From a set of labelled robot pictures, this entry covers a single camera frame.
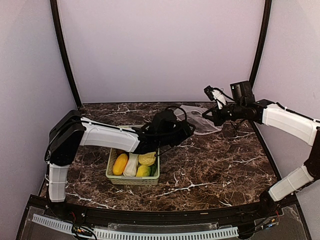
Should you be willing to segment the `clear zip top bag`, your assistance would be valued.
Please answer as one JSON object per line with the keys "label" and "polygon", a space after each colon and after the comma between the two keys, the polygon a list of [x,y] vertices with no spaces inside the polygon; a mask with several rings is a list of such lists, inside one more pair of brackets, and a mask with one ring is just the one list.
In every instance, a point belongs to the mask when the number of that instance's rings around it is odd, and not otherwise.
{"label": "clear zip top bag", "polygon": [[195,135],[203,136],[220,132],[223,127],[215,126],[213,122],[203,118],[202,114],[208,109],[205,107],[181,105],[187,116],[187,121],[195,126]]}

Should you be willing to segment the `yellow green mango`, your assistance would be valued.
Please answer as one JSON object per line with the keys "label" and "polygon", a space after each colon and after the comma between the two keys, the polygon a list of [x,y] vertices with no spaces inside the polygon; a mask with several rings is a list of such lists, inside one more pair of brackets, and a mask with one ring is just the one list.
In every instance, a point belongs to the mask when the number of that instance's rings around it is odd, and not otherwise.
{"label": "yellow green mango", "polygon": [[149,177],[151,174],[151,167],[148,165],[140,165],[136,172],[136,177]]}

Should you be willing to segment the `green white bok choy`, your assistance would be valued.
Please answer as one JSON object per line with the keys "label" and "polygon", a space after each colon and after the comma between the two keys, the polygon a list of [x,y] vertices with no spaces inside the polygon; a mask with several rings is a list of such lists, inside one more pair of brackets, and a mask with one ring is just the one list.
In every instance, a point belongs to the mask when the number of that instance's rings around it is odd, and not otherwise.
{"label": "green white bok choy", "polygon": [[126,177],[135,177],[138,169],[138,154],[129,153],[129,159],[124,169],[123,175]]}

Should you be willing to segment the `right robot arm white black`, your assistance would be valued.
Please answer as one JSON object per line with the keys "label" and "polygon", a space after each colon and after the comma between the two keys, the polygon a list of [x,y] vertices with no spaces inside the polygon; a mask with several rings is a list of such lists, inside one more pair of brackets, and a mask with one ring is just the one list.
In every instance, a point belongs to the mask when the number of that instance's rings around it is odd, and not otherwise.
{"label": "right robot arm white black", "polygon": [[207,97],[217,105],[204,112],[203,118],[215,126],[222,126],[226,121],[253,121],[286,132],[311,147],[309,157],[302,166],[260,194],[255,213],[266,217],[276,210],[285,197],[320,179],[320,122],[279,102],[256,100],[249,81],[233,83],[230,88],[232,96],[210,85],[204,89]]}

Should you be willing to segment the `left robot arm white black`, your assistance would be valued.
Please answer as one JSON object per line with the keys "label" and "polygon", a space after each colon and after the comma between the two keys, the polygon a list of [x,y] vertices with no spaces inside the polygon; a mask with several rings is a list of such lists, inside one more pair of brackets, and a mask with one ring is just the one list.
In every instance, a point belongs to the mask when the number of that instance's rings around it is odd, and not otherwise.
{"label": "left robot arm white black", "polygon": [[90,120],[77,110],[68,112],[50,131],[44,160],[48,167],[47,197],[51,210],[60,218],[71,213],[65,203],[68,169],[80,146],[113,148],[133,154],[157,152],[175,147],[194,134],[196,127],[179,120],[171,107],[158,112],[141,127],[120,127]]}

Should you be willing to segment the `dark green cucumber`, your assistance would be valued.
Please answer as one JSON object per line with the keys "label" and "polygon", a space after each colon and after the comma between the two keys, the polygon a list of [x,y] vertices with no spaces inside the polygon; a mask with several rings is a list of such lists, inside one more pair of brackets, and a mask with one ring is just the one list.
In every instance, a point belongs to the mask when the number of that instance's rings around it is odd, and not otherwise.
{"label": "dark green cucumber", "polygon": [[156,163],[154,163],[153,165],[150,166],[150,177],[153,177],[158,169],[158,165]]}

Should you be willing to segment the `beige plastic basket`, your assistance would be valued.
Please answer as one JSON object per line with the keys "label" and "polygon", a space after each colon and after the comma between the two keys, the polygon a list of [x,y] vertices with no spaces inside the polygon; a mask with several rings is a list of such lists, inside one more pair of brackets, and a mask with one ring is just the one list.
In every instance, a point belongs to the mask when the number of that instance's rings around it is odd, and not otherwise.
{"label": "beige plastic basket", "polygon": [[156,152],[133,154],[112,148],[105,175],[114,185],[157,185],[160,156]]}

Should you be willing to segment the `right clear acrylic plate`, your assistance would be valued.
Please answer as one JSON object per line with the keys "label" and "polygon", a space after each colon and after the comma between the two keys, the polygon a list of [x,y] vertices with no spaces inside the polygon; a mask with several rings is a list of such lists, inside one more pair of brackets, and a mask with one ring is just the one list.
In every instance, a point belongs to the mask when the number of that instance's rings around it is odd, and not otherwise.
{"label": "right clear acrylic plate", "polygon": [[274,224],[252,235],[251,240],[307,240],[303,222],[295,204],[283,207]]}

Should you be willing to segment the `clear acrylic plate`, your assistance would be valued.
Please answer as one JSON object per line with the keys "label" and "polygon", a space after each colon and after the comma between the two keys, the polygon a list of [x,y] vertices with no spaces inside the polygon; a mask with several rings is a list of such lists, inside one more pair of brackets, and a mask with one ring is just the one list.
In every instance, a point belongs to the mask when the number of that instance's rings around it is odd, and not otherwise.
{"label": "clear acrylic plate", "polygon": [[251,240],[307,240],[303,222],[295,204],[283,207],[274,224],[252,235]]}
{"label": "clear acrylic plate", "polygon": [[41,208],[29,206],[25,209],[17,240],[74,240],[71,225],[58,218],[48,216]]}

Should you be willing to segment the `left clear acrylic plate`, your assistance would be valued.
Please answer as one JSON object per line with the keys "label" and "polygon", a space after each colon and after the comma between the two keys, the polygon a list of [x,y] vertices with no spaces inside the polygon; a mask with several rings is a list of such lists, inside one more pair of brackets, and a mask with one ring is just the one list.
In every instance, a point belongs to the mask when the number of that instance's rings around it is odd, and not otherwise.
{"label": "left clear acrylic plate", "polygon": [[25,209],[17,240],[74,240],[71,225],[58,218],[48,216],[41,208],[29,206]]}

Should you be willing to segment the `black curved front rail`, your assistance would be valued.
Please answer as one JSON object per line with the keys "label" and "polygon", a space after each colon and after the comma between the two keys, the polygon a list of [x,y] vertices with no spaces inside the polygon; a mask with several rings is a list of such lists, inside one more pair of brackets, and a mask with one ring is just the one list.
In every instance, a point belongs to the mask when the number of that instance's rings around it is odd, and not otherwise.
{"label": "black curved front rail", "polygon": [[260,219],[260,204],[257,202],[207,210],[192,211],[131,211],[89,207],[72,203],[48,203],[44,197],[30,195],[27,206],[44,210],[49,216],[85,225],[104,226],[108,223],[182,225],[218,222],[219,224],[247,225]]}

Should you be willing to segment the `right black frame post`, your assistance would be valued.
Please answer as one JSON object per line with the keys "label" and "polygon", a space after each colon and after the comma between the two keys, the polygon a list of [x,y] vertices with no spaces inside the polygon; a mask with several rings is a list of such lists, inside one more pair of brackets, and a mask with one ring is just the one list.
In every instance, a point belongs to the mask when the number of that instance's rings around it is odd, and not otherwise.
{"label": "right black frame post", "polygon": [[255,84],[258,70],[260,67],[260,63],[261,63],[261,59],[262,59],[262,55],[263,55],[263,50],[264,50],[264,46],[265,46],[265,41],[266,41],[266,37],[267,37],[267,32],[268,32],[271,9],[272,9],[272,0],[265,0],[257,47],[256,47],[256,51],[255,51],[255,56],[254,56],[250,76],[249,76],[249,82],[250,82],[251,87],[253,87]]}

